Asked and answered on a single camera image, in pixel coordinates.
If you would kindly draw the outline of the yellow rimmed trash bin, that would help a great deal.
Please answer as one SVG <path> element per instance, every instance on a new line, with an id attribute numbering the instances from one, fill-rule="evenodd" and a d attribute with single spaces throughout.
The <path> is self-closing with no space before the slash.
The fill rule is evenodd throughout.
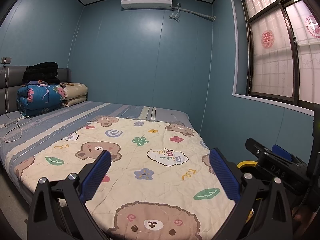
<path id="1" fill-rule="evenodd" d="M 256 161 L 246 160 L 238 163 L 237 167 L 240 169 L 242 173 L 250 173 L 251 175 L 254 175 L 254 173 L 257 171 L 256 165 L 257 165 Z M 254 215 L 254 209 L 251 208 L 245 223 L 248 223 L 249 220 L 253 217 L 253 215 Z"/>

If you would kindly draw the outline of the cream cartoon bear quilt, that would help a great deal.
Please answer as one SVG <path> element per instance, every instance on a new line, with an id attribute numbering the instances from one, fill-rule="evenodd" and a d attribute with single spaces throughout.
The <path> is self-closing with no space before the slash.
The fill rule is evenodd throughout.
<path id="1" fill-rule="evenodd" d="M 103 116 L 19 161 L 11 173 L 29 191 L 60 180 L 107 150 L 111 167 L 86 206 L 114 239 L 211 239 L 235 203 L 192 128 Z"/>

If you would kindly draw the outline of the blue striped bed sheet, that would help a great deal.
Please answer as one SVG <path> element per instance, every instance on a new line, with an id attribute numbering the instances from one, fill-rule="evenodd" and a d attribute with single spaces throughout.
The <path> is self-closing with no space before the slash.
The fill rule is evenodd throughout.
<path id="1" fill-rule="evenodd" d="M 56 141 L 103 116 L 192 125 L 186 113 L 148 106 L 85 101 L 71 107 L 25 118 L 19 112 L 1 115 L 1 163 L 8 173 L 19 161 L 38 154 Z"/>

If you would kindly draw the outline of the beige folded blanket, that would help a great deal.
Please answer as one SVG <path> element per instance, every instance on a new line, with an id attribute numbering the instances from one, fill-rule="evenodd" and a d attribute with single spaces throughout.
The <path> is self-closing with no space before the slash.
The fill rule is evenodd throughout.
<path id="1" fill-rule="evenodd" d="M 87 100 L 88 88 L 84 84 L 72 82 L 65 83 L 63 85 L 63 91 L 65 99 L 63 100 L 62 105 L 65 107 L 71 107 Z"/>

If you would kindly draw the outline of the black clothing pile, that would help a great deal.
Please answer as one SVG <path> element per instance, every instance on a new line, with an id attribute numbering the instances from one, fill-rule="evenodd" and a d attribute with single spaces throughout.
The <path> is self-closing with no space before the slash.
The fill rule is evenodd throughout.
<path id="1" fill-rule="evenodd" d="M 58 64 L 56 62 L 43 62 L 33 66 L 27 66 L 22 78 L 22 84 L 30 81 L 43 81 L 49 84 L 60 83 L 58 76 Z"/>

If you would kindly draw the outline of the grey padded headboard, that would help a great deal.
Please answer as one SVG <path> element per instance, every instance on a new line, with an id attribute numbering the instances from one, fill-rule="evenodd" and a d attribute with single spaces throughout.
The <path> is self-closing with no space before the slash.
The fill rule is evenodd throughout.
<path id="1" fill-rule="evenodd" d="M 1 65 L 1 95 L 0 95 L 0 114 L 18 111 L 16 106 L 17 91 L 22 87 L 23 74 L 26 66 L 3 66 Z"/>

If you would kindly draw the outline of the air conditioner pipe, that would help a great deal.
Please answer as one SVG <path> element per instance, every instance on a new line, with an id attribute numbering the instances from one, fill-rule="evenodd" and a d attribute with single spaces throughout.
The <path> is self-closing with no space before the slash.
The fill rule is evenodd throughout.
<path id="1" fill-rule="evenodd" d="M 212 22 L 214 22 L 216 20 L 216 16 L 210 16 L 210 15 L 202 14 L 202 13 L 199 13 L 196 11 L 183 9 L 180 7 L 180 3 L 177 3 L 176 6 L 172 6 L 171 9 L 172 9 L 172 14 L 169 16 L 169 18 L 171 20 L 178 20 L 180 18 L 181 12 L 193 14 L 193 15 L 199 16 L 201 18 L 207 19 L 209 21 L 212 21 Z"/>

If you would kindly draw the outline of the white air conditioner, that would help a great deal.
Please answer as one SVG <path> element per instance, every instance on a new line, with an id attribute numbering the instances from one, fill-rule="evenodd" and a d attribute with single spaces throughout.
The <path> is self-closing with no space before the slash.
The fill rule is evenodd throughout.
<path id="1" fill-rule="evenodd" d="M 121 0 L 123 9 L 171 9 L 172 0 Z"/>

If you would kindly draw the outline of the window with dark frame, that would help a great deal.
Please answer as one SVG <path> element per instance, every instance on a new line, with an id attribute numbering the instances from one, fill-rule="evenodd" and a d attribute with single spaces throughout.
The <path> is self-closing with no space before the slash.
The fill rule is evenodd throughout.
<path id="1" fill-rule="evenodd" d="M 231 0 L 235 97 L 313 115 L 319 20 L 306 0 Z"/>

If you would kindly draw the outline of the wall power socket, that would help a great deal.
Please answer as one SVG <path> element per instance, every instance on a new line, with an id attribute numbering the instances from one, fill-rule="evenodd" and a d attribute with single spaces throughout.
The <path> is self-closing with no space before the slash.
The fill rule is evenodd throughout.
<path id="1" fill-rule="evenodd" d="M 11 64 L 11 58 L 10 57 L 2 57 L 1 64 Z"/>

